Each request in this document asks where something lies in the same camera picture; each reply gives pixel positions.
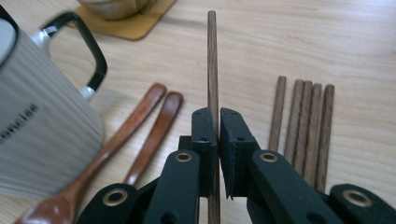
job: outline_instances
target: white mug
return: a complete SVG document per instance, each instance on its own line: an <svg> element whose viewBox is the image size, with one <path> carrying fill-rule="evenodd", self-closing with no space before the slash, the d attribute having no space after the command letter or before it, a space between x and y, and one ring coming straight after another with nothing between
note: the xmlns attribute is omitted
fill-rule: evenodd
<svg viewBox="0 0 396 224"><path fill-rule="evenodd" d="M72 21L96 60L78 91L48 54L51 37ZM82 19L66 12L29 37L0 6L0 193L44 196L72 182L102 145L89 99L106 61Z"/></svg>

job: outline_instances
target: light wood tabletop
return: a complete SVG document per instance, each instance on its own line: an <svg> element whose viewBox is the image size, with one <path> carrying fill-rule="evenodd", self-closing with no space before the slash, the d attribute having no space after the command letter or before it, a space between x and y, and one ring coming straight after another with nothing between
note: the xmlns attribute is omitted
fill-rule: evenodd
<svg viewBox="0 0 396 224"><path fill-rule="evenodd" d="M2 6L26 33L75 0L10 1ZM267 148L279 76L287 77L279 151L285 147L292 89L297 78L335 87L326 192L358 185L396 206L396 2L178 0L143 39L94 34L108 64L92 106L101 114L104 141L121 126L154 82L184 95L176 122L138 187L158 177L181 135L191 134L191 113L207 106L207 12L217 12L219 107L242 114ZM64 28L51 43L53 60L83 86L93 59L78 32ZM125 177L159 107L93 180L80 210L101 188ZM246 199L225 199L222 223L249 223ZM0 195L0 223L11 223L42 198ZM206 199L200 223L207 221Z"/></svg>

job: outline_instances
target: wooden coaster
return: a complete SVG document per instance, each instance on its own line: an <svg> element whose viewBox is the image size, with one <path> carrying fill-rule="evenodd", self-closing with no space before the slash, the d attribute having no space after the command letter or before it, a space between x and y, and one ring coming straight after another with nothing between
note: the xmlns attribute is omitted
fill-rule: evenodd
<svg viewBox="0 0 396 224"><path fill-rule="evenodd" d="M144 14L136 14L118 21L107 21L98 18L84 6L76 9L77 14L85 21L91 32L113 35L120 38L138 40L145 37L163 14L176 0L158 0Z"/></svg>

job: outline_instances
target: black mug handle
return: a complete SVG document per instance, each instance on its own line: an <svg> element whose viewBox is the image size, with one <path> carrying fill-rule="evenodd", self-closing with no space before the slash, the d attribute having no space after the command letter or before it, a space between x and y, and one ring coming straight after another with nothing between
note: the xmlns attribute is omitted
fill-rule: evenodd
<svg viewBox="0 0 396 224"><path fill-rule="evenodd" d="M91 99L94 93L97 91L99 86L101 85L103 79L105 78L107 71L107 63L105 60L105 56L100 50L96 40L93 38L91 31L88 29L85 22L76 12L65 12L46 25L43 25L40 30L31 36L32 40L41 48L48 50L48 44L50 39L67 23L72 21L88 48L95 59L95 72L88 82L87 86L84 87L80 92L86 99Z"/></svg>

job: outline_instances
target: wooden chopstick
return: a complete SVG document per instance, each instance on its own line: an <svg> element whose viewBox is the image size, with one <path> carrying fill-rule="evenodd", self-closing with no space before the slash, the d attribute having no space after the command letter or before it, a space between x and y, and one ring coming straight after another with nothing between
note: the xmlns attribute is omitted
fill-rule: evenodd
<svg viewBox="0 0 396 224"><path fill-rule="evenodd" d="M321 91L321 84L316 83L312 89L311 112L309 114L308 136L305 149L304 179L311 187L315 186L315 174L318 161L318 133Z"/></svg>
<svg viewBox="0 0 396 224"><path fill-rule="evenodd" d="M286 136L285 159L292 164L297 140L298 121L300 117L301 101L303 98L304 82L297 79L294 83L293 99L291 103L288 134Z"/></svg>
<svg viewBox="0 0 396 224"><path fill-rule="evenodd" d="M268 149L277 151L279 145L280 128L282 124L283 102L285 100L286 77L279 77L276 85L274 112L270 132Z"/></svg>
<svg viewBox="0 0 396 224"><path fill-rule="evenodd" d="M320 126L318 165L315 188L324 191L326 188L327 165L329 158L330 136L332 132L332 106L334 103L334 85L327 85L323 96L323 109Z"/></svg>
<svg viewBox="0 0 396 224"><path fill-rule="evenodd" d="M215 132L219 138L219 89L216 11L207 13L207 104L211 110ZM219 150L216 152L213 194L208 197L208 223L220 223Z"/></svg>
<svg viewBox="0 0 396 224"><path fill-rule="evenodd" d="M293 158L293 167L303 175L306 138L308 136L309 111L311 109L312 81L304 82L303 100L298 124L297 142Z"/></svg>

